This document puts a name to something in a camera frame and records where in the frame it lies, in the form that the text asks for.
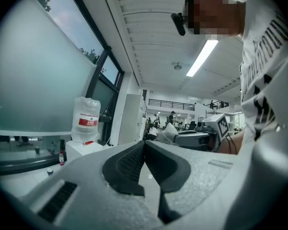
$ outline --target frosted glass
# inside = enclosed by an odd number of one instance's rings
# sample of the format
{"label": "frosted glass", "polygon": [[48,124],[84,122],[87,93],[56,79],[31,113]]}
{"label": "frosted glass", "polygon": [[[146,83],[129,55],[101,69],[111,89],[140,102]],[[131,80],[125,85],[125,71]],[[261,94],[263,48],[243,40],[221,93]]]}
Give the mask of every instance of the frosted glass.
{"label": "frosted glass", "polygon": [[95,68],[37,0],[19,1],[0,27],[0,130],[70,132]]}
{"label": "frosted glass", "polygon": [[111,83],[115,84],[115,80],[119,70],[116,68],[116,66],[109,57],[106,59],[105,64],[102,66],[101,72],[105,75],[107,79],[110,80]]}
{"label": "frosted glass", "polygon": [[111,88],[109,88],[107,85],[105,85],[102,81],[100,80],[97,81],[92,99],[100,101],[100,104],[101,104],[100,115],[103,115],[114,93],[115,92]]}

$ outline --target window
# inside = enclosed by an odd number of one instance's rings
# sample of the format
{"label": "window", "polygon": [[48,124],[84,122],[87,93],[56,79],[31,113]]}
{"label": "window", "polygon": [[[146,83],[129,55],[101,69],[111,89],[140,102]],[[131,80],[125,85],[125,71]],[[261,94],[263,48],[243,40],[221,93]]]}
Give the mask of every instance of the window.
{"label": "window", "polygon": [[92,83],[101,102],[98,141],[109,140],[123,72],[78,2],[19,0],[0,27],[0,175],[59,163],[74,99]]}
{"label": "window", "polygon": [[115,91],[105,85],[101,80],[98,80],[92,99],[100,101],[100,115],[104,114],[114,94]]}
{"label": "window", "polygon": [[115,80],[117,78],[119,70],[114,65],[113,61],[108,57],[105,61],[105,64],[103,65],[101,69],[101,73],[109,79],[109,81],[113,84],[115,84]]}
{"label": "window", "polygon": [[76,47],[96,64],[103,47],[74,0],[38,0]]}

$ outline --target white machine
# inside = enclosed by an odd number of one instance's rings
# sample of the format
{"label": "white machine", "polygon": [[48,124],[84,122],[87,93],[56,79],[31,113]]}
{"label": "white machine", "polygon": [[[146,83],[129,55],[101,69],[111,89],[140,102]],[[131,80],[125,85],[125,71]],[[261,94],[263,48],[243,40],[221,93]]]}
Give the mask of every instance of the white machine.
{"label": "white machine", "polygon": [[146,103],[139,94],[127,94],[120,126],[119,145],[143,139]]}
{"label": "white machine", "polygon": [[217,114],[198,122],[195,130],[179,132],[170,142],[183,148],[213,152],[217,151],[228,131],[225,115]]}

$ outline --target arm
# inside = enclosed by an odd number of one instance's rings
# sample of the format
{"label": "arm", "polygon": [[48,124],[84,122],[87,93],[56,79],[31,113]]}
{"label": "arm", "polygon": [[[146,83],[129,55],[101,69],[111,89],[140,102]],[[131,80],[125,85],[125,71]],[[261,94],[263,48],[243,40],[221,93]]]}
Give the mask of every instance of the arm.
{"label": "arm", "polygon": [[[240,151],[242,140],[243,140],[243,136],[244,136],[244,130],[239,132],[238,134],[236,134],[234,136],[231,136],[233,142],[236,145],[237,154]],[[227,139],[230,142],[231,154],[236,154],[234,144],[232,143],[232,141],[231,141],[231,139],[229,137],[227,137]],[[223,140],[221,142],[221,146],[220,146],[220,148],[219,148],[219,150],[217,152],[230,154],[229,144],[228,144],[228,141],[226,140],[226,138],[223,138]]]}

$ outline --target window frame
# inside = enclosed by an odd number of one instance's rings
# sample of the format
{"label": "window frame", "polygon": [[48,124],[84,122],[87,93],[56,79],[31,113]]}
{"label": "window frame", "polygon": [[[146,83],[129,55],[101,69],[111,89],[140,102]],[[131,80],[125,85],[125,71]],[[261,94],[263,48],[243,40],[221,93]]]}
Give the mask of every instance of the window frame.
{"label": "window frame", "polygon": [[[120,92],[120,87],[121,87],[121,83],[122,83],[122,79],[124,76],[124,71],[121,69],[118,61],[116,60],[113,52],[111,51],[112,48],[107,44],[107,42],[105,41],[103,35],[101,34],[99,28],[97,27],[96,23],[94,22],[94,19],[92,18],[90,12],[88,11],[85,3],[83,2],[83,0],[74,0],[74,2],[76,3],[76,5],[78,6],[78,9],[80,11],[80,13],[83,15],[83,17],[86,19],[88,25],[91,27],[93,33],[95,34],[95,36],[97,37],[97,39],[100,41],[101,45],[104,48],[103,53],[101,54],[101,56],[99,57],[96,65],[97,68],[92,76],[92,79],[90,81],[89,84],[89,88],[88,91],[86,92],[85,97],[86,98],[91,98],[93,96],[96,84],[98,80],[101,80],[104,84],[106,84],[109,88],[111,88],[112,90],[114,90],[116,92],[113,101],[113,113],[110,117],[99,117],[99,122],[104,122],[104,126],[103,126],[103,133],[101,135],[102,140],[100,140],[100,144],[101,145],[106,145],[109,143],[109,139],[111,136],[111,131],[112,131],[112,125],[113,125],[113,117],[115,114],[115,107],[117,104],[117,99],[119,96],[119,92]],[[118,74],[117,74],[117,79],[115,80],[115,84],[111,83],[110,80],[108,80],[102,73],[101,73],[101,69],[107,59],[107,57],[110,57],[110,59],[112,60],[113,64],[115,65],[115,67],[118,69]]]}

